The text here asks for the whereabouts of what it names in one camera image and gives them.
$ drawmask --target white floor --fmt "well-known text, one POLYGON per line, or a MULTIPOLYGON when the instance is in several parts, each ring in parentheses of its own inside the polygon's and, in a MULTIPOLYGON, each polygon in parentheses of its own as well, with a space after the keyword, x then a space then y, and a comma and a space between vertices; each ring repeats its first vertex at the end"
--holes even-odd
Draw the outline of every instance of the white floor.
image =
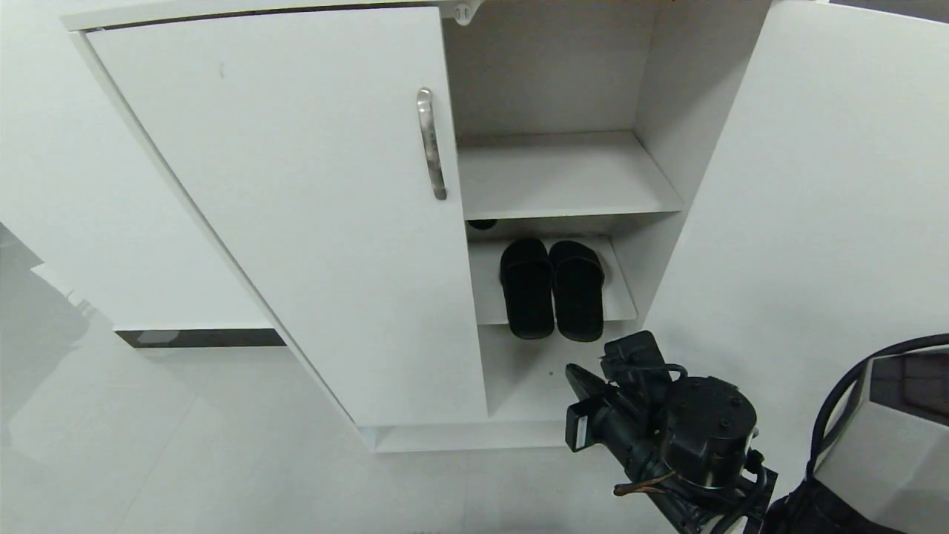
POLYGON ((0 248, 4 534, 674 532, 602 448, 372 455, 288 351, 135 351, 41 263, 0 248))

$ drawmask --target metal door handle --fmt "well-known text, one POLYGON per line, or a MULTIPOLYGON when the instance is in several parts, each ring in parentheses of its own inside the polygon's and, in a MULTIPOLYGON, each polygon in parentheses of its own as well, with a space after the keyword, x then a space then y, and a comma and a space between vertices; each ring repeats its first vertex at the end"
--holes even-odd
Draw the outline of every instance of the metal door handle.
POLYGON ((425 161, 428 163, 428 178, 432 181, 432 191, 435 198, 445 200, 448 191, 445 190, 445 178, 441 176, 441 158, 438 156, 438 140, 435 135, 435 116, 432 115, 432 89, 419 89, 417 98, 419 105, 419 126, 421 126, 421 142, 425 147, 425 161))

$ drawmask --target closed cabinet door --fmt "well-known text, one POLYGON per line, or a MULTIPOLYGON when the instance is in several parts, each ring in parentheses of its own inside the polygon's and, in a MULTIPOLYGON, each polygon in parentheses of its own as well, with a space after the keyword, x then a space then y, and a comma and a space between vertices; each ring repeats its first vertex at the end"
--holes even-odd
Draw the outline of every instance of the closed cabinet door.
POLYGON ((947 73, 947 25, 775 3, 645 321, 755 402, 784 491, 838 378, 949 324, 947 73))
POLYGON ((87 38, 357 424, 486 417, 437 8, 236 16, 87 38), (425 123, 437 148, 422 141, 425 123), (439 163, 444 191, 430 173, 439 163))

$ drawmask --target white cabinet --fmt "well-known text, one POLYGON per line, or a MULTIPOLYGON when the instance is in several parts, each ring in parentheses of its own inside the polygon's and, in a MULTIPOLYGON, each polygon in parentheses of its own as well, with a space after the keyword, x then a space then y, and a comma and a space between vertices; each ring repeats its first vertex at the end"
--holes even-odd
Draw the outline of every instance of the white cabinet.
POLYGON ((436 8, 88 34, 181 186, 361 426, 483 420, 436 8), (435 95, 438 200, 419 134, 435 95))
MULTIPOLYGON (((719 59, 751 54, 766 7, 732 9, 743 26, 715 34, 719 59)), ((638 238, 684 217, 694 196, 698 179, 664 173, 640 141, 675 125, 638 128, 669 98, 650 80, 687 67, 650 66, 653 28, 686 31, 689 17, 635 1, 490 2, 467 27, 434 7, 125 13, 133 24, 97 24, 81 49, 371 447, 563 443, 565 365, 597 372, 603 342, 642 323, 637 295, 656 291, 680 226, 638 238), (419 133, 422 87, 445 200, 419 133), (498 223, 478 231, 471 219, 498 223), (498 270, 520 237, 598 253, 600 341, 511 334, 498 270)), ((720 81, 692 83, 674 92, 683 109, 720 81)), ((735 89, 713 103, 722 120, 735 89)))
POLYGON ((782 2, 761 31, 645 326, 741 386, 781 473, 859 358, 949 324, 947 82, 945 24, 782 2))
MULTIPOLYGON (((767 240, 772 212, 788 207, 763 208, 760 198, 801 193, 789 199, 820 214, 802 226, 816 232, 852 208, 816 177, 873 171, 852 160, 858 153, 884 157, 858 121, 872 106, 850 102, 858 107, 835 121, 843 108, 821 103, 839 95, 798 90, 795 79, 836 76, 831 90, 860 97, 857 86, 892 69, 890 52, 862 56, 865 73, 832 72, 822 59, 821 46, 847 47, 845 33, 821 41, 826 19, 845 26, 859 10, 795 0, 488 2, 462 27, 439 21, 435 7, 241 12, 250 8, 235 3, 214 18, 162 6, 67 23, 93 29, 79 42, 106 91, 375 450, 562 444, 567 362, 597 372, 603 342, 648 316, 666 341, 688 333, 670 321, 703 298, 708 316, 693 320, 728 315, 716 306, 717 277, 733 276, 739 226, 767 240), (788 67, 746 76, 753 51, 753 65, 788 67), (419 135, 421 87, 435 97, 446 200, 433 194, 419 135), (759 118, 775 110, 794 118, 787 131, 759 118), (853 145, 831 152, 787 132, 853 145), (804 168, 806 177, 794 171, 804 168), (818 209, 829 203, 841 207, 833 217, 818 209), (475 230, 466 219, 498 222, 475 230), (527 236, 597 251, 603 339, 513 337, 498 263, 527 236), (704 296, 665 289, 698 291, 684 279, 700 280, 704 296)), ((885 191, 874 181, 857 189, 885 191)))
POLYGON ((2 18, 3 225, 117 330, 270 328, 129 135, 52 3, 5 3, 2 18))

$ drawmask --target black slipper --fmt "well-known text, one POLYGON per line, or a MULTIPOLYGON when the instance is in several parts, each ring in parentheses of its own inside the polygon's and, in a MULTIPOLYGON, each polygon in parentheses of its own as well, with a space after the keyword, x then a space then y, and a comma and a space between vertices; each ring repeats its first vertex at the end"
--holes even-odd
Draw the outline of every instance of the black slipper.
POLYGON ((553 269, 540 239, 517 240, 501 255, 501 287, 508 308, 508 325, 521 339, 553 333, 550 278, 553 269))
POLYGON ((603 335, 603 265, 589 247, 560 241, 550 247, 553 304, 557 328, 573 341, 596 341, 603 335))

